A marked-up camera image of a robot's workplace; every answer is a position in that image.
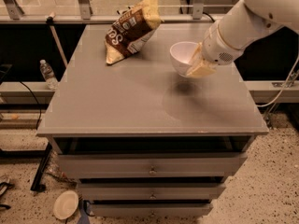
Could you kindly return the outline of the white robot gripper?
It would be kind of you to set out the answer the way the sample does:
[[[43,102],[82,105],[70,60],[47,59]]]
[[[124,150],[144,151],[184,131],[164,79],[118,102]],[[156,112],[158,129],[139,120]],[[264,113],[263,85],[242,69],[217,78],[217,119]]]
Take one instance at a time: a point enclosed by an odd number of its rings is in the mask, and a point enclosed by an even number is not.
[[[202,43],[198,43],[190,59],[191,67],[187,77],[206,77],[216,72],[216,64],[234,62],[244,51],[227,45],[219,31],[219,21],[215,21],[205,32]]]

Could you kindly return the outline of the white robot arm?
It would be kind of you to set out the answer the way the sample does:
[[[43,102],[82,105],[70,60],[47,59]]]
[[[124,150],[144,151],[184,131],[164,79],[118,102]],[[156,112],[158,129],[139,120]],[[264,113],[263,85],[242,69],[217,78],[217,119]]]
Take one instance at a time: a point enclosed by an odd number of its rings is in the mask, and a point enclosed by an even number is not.
[[[239,0],[206,30],[186,75],[209,76],[216,65],[234,62],[253,42],[283,27],[299,32],[299,0]]]

